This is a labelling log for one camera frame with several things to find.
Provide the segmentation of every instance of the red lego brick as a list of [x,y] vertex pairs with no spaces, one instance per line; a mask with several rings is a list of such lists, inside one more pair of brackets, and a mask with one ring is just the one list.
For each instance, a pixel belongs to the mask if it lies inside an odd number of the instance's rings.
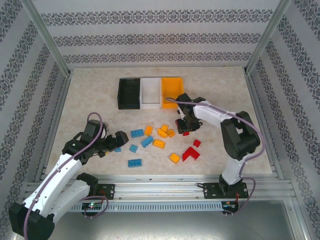
[[193,146],[196,146],[197,148],[200,146],[201,142],[199,140],[194,140]]
[[200,156],[200,154],[194,150],[192,147],[189,147],[184,154],[182,154],[182,162],[184,162],[189,156],[191,156],[194,160]]
[[182,162],[184,162],[190,156],[190,152],[187,150],[182,154]]
[[194,150],[194,148],[191,146],[188,148],[187,150],[189,153],[190,153],[190,156],[194,159],[194,160],[197,160],[197,158],[200,156],[200,154]]

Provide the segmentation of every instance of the blue lego brick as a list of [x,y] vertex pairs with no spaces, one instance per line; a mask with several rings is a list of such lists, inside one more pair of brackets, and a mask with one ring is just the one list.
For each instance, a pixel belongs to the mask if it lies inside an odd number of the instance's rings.
[[151,144],[152,142],[154,141],[154,138],[152,137],[152,136],[148,136],[145,140],[143,140],[142,142],[141,142],[141,145],[142,145],[142,147],[146,147],[146,146],[148,146],[149,144]]
[[145,135],[145,132],[143,129],[138,129],[138,130],[133,130],[131,131],[131,137],[134,139],[134,138],[137,138],[137,137],[142,137]]
[[130,150],[130,152],[136,153],[136,151],[138,150],[138,146],[132,144],[132,145],[130,146],[130,149],[129,149],[129,150]]
[[129,168],[141,167],[141,166],[142,166],[141,158],[128,160],[128,167]]

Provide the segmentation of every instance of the metal base plate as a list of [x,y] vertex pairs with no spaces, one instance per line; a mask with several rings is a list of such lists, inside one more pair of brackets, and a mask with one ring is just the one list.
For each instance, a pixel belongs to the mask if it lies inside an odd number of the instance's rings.
[[229,192],[227,195],[222,193],[218,182],[206,182],[201,185],[205,199],[235,199],[237,193],[239,194],[239,199],[247,199],[249,197],[247,184],[244,182],[239,184],[236,190]]
[[96,196],[105,196],[108,200],[113,200],[115,196],[115,185],[114,184],[99,184]]

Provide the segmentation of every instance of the metal frame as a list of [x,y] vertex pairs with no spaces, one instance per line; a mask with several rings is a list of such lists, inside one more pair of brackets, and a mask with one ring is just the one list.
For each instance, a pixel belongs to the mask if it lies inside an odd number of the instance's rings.
[[278,6],[274,10],[273,15],[271,16],[271,19],[266,26],[261,38],[259,39],[257,45],[255,46],[253,53],[250,56],[250,59],[245,66],[246,73],[250,74],[252,70],[254,69],[261,53],[265,49],[265,46],[269,42],[272,34],[274,33],[275,29],[277,28],[277,25],[279,24],[281,18],[285,14],[285,11],[287,10],[289,4],[291,3],[291,0],[280,0]]
[[263,115],[262,107],[261,107],[261,105],[259,103],[257,92],[256,92],[256,90],[254,88],[254,84],[253,84],[252,78],[251,78],[250,75],[248,75],[246,73],[245,70],[243,70],[243,74],[244,74],[244,78],[245,78],[245,81],[246,81],[246,85],[247,85],[249,93],[250,93],[251,101],[252,101],[252,104],[253,104],[253,108],[254,108],[254,111],[255,111],[256,118],[258,120],[258,124],[259,124],[260,130],[261,130],[261,133],[264,136],[264,139],[265,139],[265,142],[266,142],[266,144],[265,144],[266,154],[268,155],[269,160],[274,164],[274,167],[276,169],[276,173],[278,175],[278,178],[280,180],[285,179],[284,175],[282,173],[281,167],[280,167],[279,160],[277,158],[276,151],[275,151],[274,146],[273,146],[273,142],[271,140],[271,136],[270,136],[270,133],[269,133],[269,130],[268,130],[268,126],[267,126],[267,123],[266,123],[265,116]]
[[[68,89],[72,79],[72,72],[68,68],[61,52],[59,51],[53,37],[48,31],[43,19],[33,0],[21,0],[23,7],[31,17],[34,25],[37,27],[45,44],[48,46],[55,61],[58,63],[63,74],[67,76],[64,83],[58,107],[53,118],[52,128],[50,129],[48,141],[44,148],[44,155],[40,161],[39,171],[36,175],[36,181],[29,182],[26,185],[24,198],[28,197],[46,177],[45,164],[48,162],[50,153],[53,147],[54,139],[57,133],[59,121],[62,115],[64,104],[67,98]],[[251,201],[274,201],[282,200],[285,203],[287,216],[289,218],[294,236],[299,240],[309,240],[310,235],[302,215],[294,187],[291,180],[284,179],[281,167],[274,150],[274,146],[268,131],[266,120],[263,116],[262,108],[259,104],[257,93],[253,87],[253,82],[250,73],[255,67],[261,53],[268,43],[271,35],[281,20],[285,10],[290,4],[290,0],[280,0],[274,14],[272,15],[262,37],[260,38],[256,48],[254,49],[248,64],[245,67],[244,76],[250,97],[253,103],[254,110],[261,132],[266,139],[266,152],[270,159],[272,174],[267,175],[250,175],[256,180],[256,190],[251,198]],[[134,212],[143,211],[152,212],[157,206],[157,212],[167,211],[167,206],[176,206],[181,211],[180,207],[188,206],[183,211],[220,211],[221,201],[226,199],[214,199],[208,201],[204,199],[203,190],[197,187],[197,183],[218,182],[217,175],[142,175],[142,176],[121,176],[121,175],[97,175],[101,184],[115,184],[114,200],[110,201],[109,211]],[[65,186],[63,191],[69,187],[75,178],[72,178]],[[253,184],[247,182],[248,190],[251,191]],[[79,204],[76,204],[71,212],[80,212]],[[20,239],[17,234],[12,236],[12,239]]]
[[60,118],[61,118],[61,115],[62,115],[62,111],[64,109],[65,102],[66,102],[66,99],[67,99],[67,94],[68,94],[68,90],[69,90],[69,86],[70,86],[72,75],[73,75],[73,72],[68,74],[66,76],[66,80],[63,83],[62,93],[61,93],[60,98],[58,100],[57,108],[55,110],[54,117],[53,117],[53,120],[52,120],[52,127],[49,130],[48,141],[46,142],[46,144],[44,146],[44,150],[43,150],[44,154],[42,155],[42,158],[41,158],[40,163],[39,163],[39,168],[38,168],[38,171],[37,171],[36,176],[35,176],[35,181],[36,182],[39,182],[41,180],[41,176],[44,173],[43,169],[45,167],[45,164],[47,164],[47,162],[49,161],[49,157],[50,157],[50,154],[51,154],[52,147],[54,145],[54,140],[55,140],[55,137],[56,137],[56,134],[57,134],[57,130],[58,130]]
[[36,29],[40,33],[44,43],[48,47],[60,70],[63,72],[63,75],[68,76],[70,73],[70,69],[61,52],[59,51],[59,48],[56,45],[54,38],[51,36],[44,20],[39,14],[33,0],[21,0],[21,3],[22,6],[25,8],[26,12],[28,13],[29,17],[31,18]]

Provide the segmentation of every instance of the cable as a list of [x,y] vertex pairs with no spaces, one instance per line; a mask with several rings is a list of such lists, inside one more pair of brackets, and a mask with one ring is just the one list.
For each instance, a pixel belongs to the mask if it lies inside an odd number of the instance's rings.
[[105,196],[86,196],[86,197],[84,197],[84,198],[82,198],[81,199],[81,201],[82,200],[88,200],[88,199],[96,199],[96,198],[100,198],[100,199],[102,199],[102,201],[103,200],[106,200],[106,207],[102,210],[102,211],[100,211],[100,212],[98,212],[96,215],[94,215],[94,216],[88,216],[88,215],[86,215],[86,212],[87,212],[87,210],[88,210],[88,208],[86,208],[85,210],[84,210],[84,217],[85,218],[90,218],[90,219],[94,219],[94,218],[96,218],[96,217],[99,217],[101,214],[103,214],[107,209],[108,209],[108,206],[109,206],[109,200],[108,200],[108,198],[106,198]]
[[248,198],[245,200],[244,204],[242,205],[242,207],[241,207],[238,211],[236,211],[236,212],[233,214],[233,216],[237,215],[238,213],[240,213],[240,212],[245,208],[245,206],[248,204],[250,198],[252,197],[252,194],[254,194],[254,191],[255,191],[255,189],[256,189],[256,180],[255,180],[253,177],[244,176],[244,177],[242,177],[242,179],[244,179],[244,180],[252,180],[252,182],[253,182],[253,187],[252,187],[252,190],[251,190]]
[[42,187],[40,188],[39,192],[36,194],[35,198],[32,200],[32,203],[28,209],[28,212],[25,215],[25,219],[24,219],[24,223],[23,223],[23,235],[24,235],[24,240],[28,240],[28,230],[27,230],[27,226],[28,226],[28,218],[30,216],[30,213],[32,211],[32,209],[34,208],[34,206],[36,205],[36,203],[38,202],[38,199],[41,195],[41,193],[44,191],[44,189],[46,188],[46,186],[49,184],[49,182],[54,178],[54,176],[60,172],[60,169],[62,169],[66,164],[68,164],[72,159],[74,159],[76,156],[78,156],[79,154],[83,153],[85,150],[87,150],[88,148],[91,147],[92,144],[94,144],[94,142],[99,138],[102,129],[103,129],[103,122],[102,122],[102,117],[100,116],[99,113],[97,112],[91,112],[88,117],[86,118],[86,121],[89,122],[90,116],[91,115],[97,115],[99,117],[100,120],[100,128],[99,131],[97,133],[97,135],[95,136],[95,138],[84,148],[82,148],[80,151],[78,151],[77,153],[75,153],[73,156],[69,157],[61,166],[59,166],[59,168],[57,168],[50,176],[49,178],[43,183]]
[[254,179],[253,177],[248,177],[248,176],[242,177],[242,172],[243,172],[243,170],[244,170],[244,168],[245,168],[245,165],[246,165],[246,163],[247,163],[248,161],[250,161],[250,160],[252,160],[252,159],[254,159],[254,158],[257,158],[257,157],[261,156],[262,153],[265,151],[266,143],[265,143],[264,136],[262,135],[262,133],[261,133],[252,123],[248,122],[247,120],[242,119],[241,117],[238,117],[238,116],[235,115],[235,114],[232,114],[232,113],[230,113],[230,112],[228,112],[228,111],[226,111],[226,110],[223,110],[223,109],[221,109],[221,108],[219,108],[219,107],[217,107],[217,106],[214,106],[214,105],[212,105],[212,104],[210,104],[210,103],[188,102],[188,101],[176,101],[175,99],[173,99],[173,98],[171,98],[171,97],[167,97],[166,100],[167,100],[167,101],[170,101],[170,102],[173,102],[173,103],[176,103],[176,104],[199,105],[199,106],[203,106],[203,107],[209,107],[209,108],[211,108],[211,109],[213,109],[213,110],[215,110],[215,111],[218,111],[219,113],[228,115],[228,116],[230,116],[230,117],[232,117],[232,118],[235,118],[235,119],[243,122],[244,124],[247,124],[247,125],[248,125],[249,127],[251,127],[253,130],[255,130],[255,132],[259,135],[259,137],[260,137],[260,139],[261,139],[261,142],[262,142],[262,148],[261,148],[261,150],[260,150],[258,153],[254,154],[254,155],[248,157],[246,160],[244,160],[243,163],[242,163],[242,166],[241,166],[241,168],[240,168],[240,171],[239,171],[239,176],[240,176],[242,179],[244,179],[244,180],[247,179],[247,180],[252,180],[252,181],[253,181],[253,188],[252,188],[252,191],[250,192],[248,198],[247,198],[246,201],[244,202],[243,206],[242,206],[237,212],[231,214],[232,216],[237,215],[239,212],[241,212],[241,211],[245,208],[245,206],[248,204],[250,198],[252,197],[252,194],[253,194],[254,191],[255,191],[255,188],[256,188],[256,181],[255,181],[255,179]]

